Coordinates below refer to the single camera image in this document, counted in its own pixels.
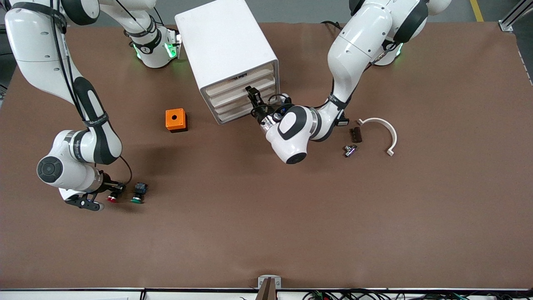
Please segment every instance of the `orange box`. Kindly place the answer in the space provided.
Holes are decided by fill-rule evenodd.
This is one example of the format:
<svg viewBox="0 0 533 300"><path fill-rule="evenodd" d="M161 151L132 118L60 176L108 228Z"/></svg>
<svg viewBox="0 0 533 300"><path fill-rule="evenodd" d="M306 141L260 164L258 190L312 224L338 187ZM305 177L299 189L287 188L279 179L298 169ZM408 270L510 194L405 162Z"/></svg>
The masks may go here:
<svg viewBox="0 0 533 300"><path fill-rule="evenodd" d="M184 132L187 127L187 114L183 108L169 109L165 112L165 125L167 129L174 132Z"/></svg>

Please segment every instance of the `white curved pipe clip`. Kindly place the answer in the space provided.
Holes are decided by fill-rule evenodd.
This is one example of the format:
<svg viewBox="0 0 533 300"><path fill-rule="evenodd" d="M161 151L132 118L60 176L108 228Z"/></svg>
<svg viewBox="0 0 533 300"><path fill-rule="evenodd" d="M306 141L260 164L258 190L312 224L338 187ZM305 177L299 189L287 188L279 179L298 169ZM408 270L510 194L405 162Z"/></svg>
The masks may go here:
<svg viewBox="0 0 533 300"><path fill-rule="evenodd" d="M392 135L392 145L391 147L387 150L387 154L392 156L394 155L394 151L392 150L395 146L396 146L396 142L398 141L398 135L396 134L396 129L394 129L394 127L391 125L391 123L385 121L384 119L380 119L380 118L369 118L369 119L366 119L366 120L357 120L357 123L359 123L359 125L363 125L365 123L368 123L368 122L377 122L385 127L387 127L387 129L391 132L391 135Z"/></svg>

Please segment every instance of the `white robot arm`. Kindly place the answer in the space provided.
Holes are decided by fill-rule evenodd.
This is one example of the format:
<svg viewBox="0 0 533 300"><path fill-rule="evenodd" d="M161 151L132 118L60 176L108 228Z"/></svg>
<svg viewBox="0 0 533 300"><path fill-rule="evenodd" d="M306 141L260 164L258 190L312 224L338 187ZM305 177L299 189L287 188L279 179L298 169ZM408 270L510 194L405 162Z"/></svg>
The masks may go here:
<svg viewBox="0 0 533 300"><path fill-rule="evenodd" d="M103 205L93 201L96 194L110 190L116 195L124 184L112 181L91 164L113 163L121 155L122 144L93 85L70 59L64 39L66 19L88 25L102 9L125 28L138 57L152 68L176 57L176 32L156 25L142 11L153 8L155 0L124 1L124 5L117 0L11 0L10 4L6 31L23 76L36 88L72 103L86 126L86 130L61 131L50 152L39 161L37 174L43 182L59 188L68 204L101 210Z"/></svg>
<svg viewBox="0 0 533 300"><path fill-rule="evenodd" d="M385 58L392 62L399 54L392 50L414 38L424 27L429 4L440 12L449 0L350 1L353 17L328 53L334 84L326 102L319 107L293 106L279 123L274 113L256 117L283 162L302 161L309 140L324 141L329 137L369 63Z"/></svg>

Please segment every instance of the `brown paper mat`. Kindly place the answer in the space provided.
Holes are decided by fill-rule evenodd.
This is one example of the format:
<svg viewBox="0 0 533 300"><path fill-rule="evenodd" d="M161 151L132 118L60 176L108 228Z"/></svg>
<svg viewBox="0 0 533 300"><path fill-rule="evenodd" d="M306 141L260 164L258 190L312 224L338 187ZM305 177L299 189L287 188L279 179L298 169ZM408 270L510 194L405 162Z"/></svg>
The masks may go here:
<svg viewBox="0 0 533 300"><path fill-rule="evenodd" d="M334 28L262 28L283 92L322 103ZM533 89L495 23L428 23L394 65L364 74L346 115L391 122L394 157L389 132L368 124L353 157L336 128L297 165L253 118L217 125L187 61L149 69L127 41L119 28L69 28L133 182L150 184L146 203L94 213L40 182L55 135L83 127L17 71L0 110L1 287L247 287L265 273L285 287L531 286ZM164 113L177 107L190 129L171 134ZM121 161L103 169L127 179Z"/></svg>

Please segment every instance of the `metal fitting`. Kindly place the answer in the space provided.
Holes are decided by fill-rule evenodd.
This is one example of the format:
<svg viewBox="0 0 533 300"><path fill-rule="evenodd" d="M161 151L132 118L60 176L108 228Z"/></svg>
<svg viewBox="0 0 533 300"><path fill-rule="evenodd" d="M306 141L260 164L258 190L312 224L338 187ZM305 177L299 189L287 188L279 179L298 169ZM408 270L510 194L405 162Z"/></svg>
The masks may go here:
<svg viewBox="0 0 533 300"><path fill-rule="evenodd" d="M344 157L350 157L357 150L357 146L356 145L344 146L344 150L346 151L344 153Z"/></svg>

